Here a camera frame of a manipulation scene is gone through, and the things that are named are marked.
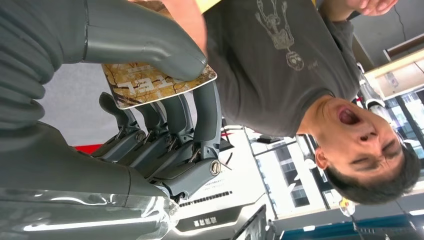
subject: open mouth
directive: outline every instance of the open mouth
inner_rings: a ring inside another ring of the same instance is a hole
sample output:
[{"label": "open mouth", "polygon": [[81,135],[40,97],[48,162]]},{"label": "open mouth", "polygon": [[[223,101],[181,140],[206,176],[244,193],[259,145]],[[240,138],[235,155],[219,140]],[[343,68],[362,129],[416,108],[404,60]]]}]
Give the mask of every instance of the open mouth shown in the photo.
[{"label": "open mouth", "polygon": [[361,121],[361,119],[348,108],[344,108],[338,113],[338,119],[346,125],[355,125]]}]

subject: human hand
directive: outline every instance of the human hand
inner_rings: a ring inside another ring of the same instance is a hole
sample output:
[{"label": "human hand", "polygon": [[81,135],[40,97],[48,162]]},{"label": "human hand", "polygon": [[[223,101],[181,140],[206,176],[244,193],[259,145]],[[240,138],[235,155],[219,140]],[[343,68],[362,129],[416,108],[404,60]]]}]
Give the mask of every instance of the human hand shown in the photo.
[{"label": "human hand", "polygon": [[348,7],[365,16],[386,14],[398,0],[345,0]]}]

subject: black hair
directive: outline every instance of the black hair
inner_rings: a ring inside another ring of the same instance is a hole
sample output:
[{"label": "black hair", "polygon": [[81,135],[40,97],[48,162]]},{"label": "black hair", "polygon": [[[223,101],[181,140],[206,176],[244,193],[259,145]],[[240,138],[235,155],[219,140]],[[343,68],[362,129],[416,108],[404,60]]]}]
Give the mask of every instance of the black hair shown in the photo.
[{"label": "black hair", "polygon": [[343,197],[365,205],[384,204],[412,191],[420,177],[421,162],[414,150],[402,146],[403,164],[398,176],[388,181],[363,185],[334,167],[325,170],[328,181]]}]

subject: plastic wrap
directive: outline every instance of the plastic wrap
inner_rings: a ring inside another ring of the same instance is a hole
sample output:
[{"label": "plastic wrap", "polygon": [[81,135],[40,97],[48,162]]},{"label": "plastic wrap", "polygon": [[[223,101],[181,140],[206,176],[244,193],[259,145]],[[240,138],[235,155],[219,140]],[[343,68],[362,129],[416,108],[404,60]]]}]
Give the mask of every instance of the plastic wrap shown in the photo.
[{"label": "plastic wrap", "polygon": [[0,188],[0,240],[153,240],[178,205],[161,196]]}]

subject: skeleton graphic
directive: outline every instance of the skeleton graphic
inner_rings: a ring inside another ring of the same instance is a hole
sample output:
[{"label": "skeleton graphic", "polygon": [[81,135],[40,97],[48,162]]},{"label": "skeleton graphic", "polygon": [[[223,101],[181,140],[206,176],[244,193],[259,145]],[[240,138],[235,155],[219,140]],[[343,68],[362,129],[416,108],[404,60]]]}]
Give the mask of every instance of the skeleton graphic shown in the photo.
[{"label": "skeleton graphic", "polygon": [[289,22],[287,21],[287,2],[282,2],[282,14],[284,17],[284,28],[279,30],[281,24],[281,18],[277,13],[277,0],[271,0],[273,13],[265,15],[264,13],[264,3],[262,0],[256,0],[257,7],[259,12],[255,14],[256,19],[262,25],[263,28],[268,32],[268,35],[271,37],[274,47],[278,50],[287,49],[288,53],[286,55],[287,64],[296,71],[301,71],[304,68],[304,61],[301,56],[295,52],[291,51],[290,47],[295,44],[295,38],[290,31]]}]

